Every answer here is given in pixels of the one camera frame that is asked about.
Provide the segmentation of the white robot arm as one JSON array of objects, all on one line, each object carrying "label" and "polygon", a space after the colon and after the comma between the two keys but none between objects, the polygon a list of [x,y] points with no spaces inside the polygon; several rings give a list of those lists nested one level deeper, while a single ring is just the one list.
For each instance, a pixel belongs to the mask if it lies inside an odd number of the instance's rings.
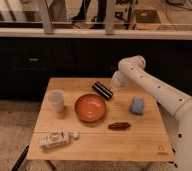
[{"label": "white robot arm", "polygon": [[192,96],[145,72],[143,56],[123,58],[111,82],[117,88],[135,82],[179,122],[174,171],[192,171]]}]

